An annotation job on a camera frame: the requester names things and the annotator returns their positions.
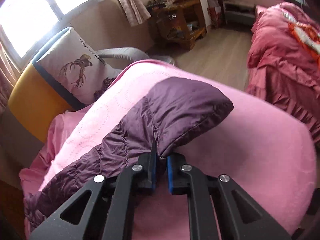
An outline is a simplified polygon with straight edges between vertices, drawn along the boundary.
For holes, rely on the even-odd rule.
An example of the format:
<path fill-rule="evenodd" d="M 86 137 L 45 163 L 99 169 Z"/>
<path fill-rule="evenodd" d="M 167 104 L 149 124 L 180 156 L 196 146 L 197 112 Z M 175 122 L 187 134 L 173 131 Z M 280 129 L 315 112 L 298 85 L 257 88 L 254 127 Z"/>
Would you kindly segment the pink quilted bedspread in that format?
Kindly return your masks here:
<path fill-rule="evenodd" d="M 92 106 L 53 120 L 47 143 L 19 174 L 24 195 L 41 191 L 64 167 L 100 144 L 154 84 L 172 76 L 206 82 L 234 105 L 221 124 L 178 152 L 206 174 L 232 177 L 294 233 L 316 186 L 316 152 L 307 127 L 245 92 L 155 60 L 129 65 Z"/>

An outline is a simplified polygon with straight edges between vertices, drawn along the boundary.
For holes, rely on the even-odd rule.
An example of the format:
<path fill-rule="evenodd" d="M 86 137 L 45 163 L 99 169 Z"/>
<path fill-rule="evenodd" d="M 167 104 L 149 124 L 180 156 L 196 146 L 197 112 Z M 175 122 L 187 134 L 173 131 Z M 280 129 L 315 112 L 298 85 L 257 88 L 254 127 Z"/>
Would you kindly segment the grey yellow blue headboard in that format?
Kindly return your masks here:
<path fill-rule="evenodd" d="M 50 123 L 57 115 L 86 107 L 37 63 L 69 30 L 67 27 L 57 33 L 37 52 L 20 75 L 8 102 L 18 123 L 42 143 L 46 142 Z"/>

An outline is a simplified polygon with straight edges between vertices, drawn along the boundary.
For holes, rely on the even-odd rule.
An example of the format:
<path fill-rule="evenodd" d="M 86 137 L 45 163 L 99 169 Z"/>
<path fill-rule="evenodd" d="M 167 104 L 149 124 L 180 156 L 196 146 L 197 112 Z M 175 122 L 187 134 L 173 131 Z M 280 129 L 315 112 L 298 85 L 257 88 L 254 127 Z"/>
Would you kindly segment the window with bright light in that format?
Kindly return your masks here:
<path fill-rule="evenodd" d="M 73 16 L 100 1 L 103 0 L 4 0 L 1 44 L 9 60 L 22 69 Z"/>

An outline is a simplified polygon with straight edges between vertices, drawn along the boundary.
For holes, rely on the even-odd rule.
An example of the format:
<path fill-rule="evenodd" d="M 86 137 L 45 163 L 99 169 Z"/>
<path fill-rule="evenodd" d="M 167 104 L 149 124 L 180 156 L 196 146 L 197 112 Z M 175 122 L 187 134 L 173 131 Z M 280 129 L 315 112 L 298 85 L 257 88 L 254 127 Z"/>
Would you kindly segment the wooden desk with shelves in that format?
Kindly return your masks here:
<path fill-rule="evenodd" d="M 170 5 L 154 6 L 150 12 L 163 42 L 176 43 L 192 50 L 195 42 L 207 34 L 200 0 L 174 0 Z"/>

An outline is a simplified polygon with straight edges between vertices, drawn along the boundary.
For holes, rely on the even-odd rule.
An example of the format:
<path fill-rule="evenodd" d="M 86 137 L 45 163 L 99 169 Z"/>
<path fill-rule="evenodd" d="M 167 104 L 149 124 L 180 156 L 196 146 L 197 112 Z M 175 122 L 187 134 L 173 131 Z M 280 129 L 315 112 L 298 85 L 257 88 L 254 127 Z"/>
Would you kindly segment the purple quilted down jacket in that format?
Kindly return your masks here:
<path fill-rule="evenodd" d="M 170 77 L 156 83 L 102 142 L 25 198 L 24 213 L 36 229 L 85 182 L 116 176 L 153 145 L 165 159 L 174 149 L 220 124 L 233 110 L 231 100 L 208 83 Z"/>

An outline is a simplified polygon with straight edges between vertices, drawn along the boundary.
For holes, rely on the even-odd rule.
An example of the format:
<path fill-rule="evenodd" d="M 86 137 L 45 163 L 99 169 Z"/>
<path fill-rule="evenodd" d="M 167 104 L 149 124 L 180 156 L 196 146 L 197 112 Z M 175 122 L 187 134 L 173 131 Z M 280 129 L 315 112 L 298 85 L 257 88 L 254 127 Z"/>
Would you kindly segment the grey ironing board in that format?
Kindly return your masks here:
<path fill-rule="evenodd" d="M 139 50 L 133 47 L 102 49 L 102 50 L 97 50 L 96 53 L 112 68 L 121 69 L 121 70 L 123 70 L 133 62 L 136 62 L 139 60 L 147 60 L 147 59 L 164 61 L 172 65 L 175 64 L 175 60 L 170 56 L 162 56 L 162 55 L 149 56 L 142 50 Z"/>

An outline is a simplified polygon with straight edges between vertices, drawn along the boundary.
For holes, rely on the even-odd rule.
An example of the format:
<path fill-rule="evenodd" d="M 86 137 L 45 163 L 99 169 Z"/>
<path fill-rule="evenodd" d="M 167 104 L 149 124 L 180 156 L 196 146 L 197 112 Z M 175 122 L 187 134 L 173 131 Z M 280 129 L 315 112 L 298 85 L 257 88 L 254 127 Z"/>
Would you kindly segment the white deer print pillow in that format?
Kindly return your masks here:
<path fill-rule="evenodd" d="M 100 58 L 73 28 L 37 64 L 85 105 L 95 102 L 94 94 L 102 89 L 103 81 L 113 81 L 121 72 Z"/>

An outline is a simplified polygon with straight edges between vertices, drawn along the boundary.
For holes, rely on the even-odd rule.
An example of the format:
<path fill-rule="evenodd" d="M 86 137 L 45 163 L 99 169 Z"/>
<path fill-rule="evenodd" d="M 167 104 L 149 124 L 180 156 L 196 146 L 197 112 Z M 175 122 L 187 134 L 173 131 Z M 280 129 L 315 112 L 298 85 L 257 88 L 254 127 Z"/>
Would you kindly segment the pink floral curtain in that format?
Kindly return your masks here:
<path fill-rule="evenodd" d="M 143 24 L 151 17 L 141 0 L 118 1 L 132 27 Z"/>

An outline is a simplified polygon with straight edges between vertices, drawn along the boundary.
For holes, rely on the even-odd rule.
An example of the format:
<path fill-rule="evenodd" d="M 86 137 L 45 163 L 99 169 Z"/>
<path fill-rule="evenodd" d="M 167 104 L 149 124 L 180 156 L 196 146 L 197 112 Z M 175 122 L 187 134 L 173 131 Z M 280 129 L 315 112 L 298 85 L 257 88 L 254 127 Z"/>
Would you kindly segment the red ruffled bed cover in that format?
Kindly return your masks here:
<path fill-rule="evenodd" d="M 319 23 L 292 3 L 256 6 L 246 92 L 289 113 L 319 146 L 319 53 L 299 42 L 294 25 L 319 34 Z"/>

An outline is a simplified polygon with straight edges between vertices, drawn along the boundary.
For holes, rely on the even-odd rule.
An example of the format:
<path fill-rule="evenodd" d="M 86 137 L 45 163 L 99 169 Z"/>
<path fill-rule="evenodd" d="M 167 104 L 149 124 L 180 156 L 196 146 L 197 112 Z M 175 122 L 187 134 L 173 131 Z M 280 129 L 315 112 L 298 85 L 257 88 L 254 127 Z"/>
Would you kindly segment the white cabinet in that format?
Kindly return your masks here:
<path fill-rule="evenodd" d="M 211 26 L 211 18 L 209 14 L 209 5 L 207 0 L 200 0 L 203 15 L 204 15 L 204 20 L 206 23 L 206 28 L 209 29 Z"/>

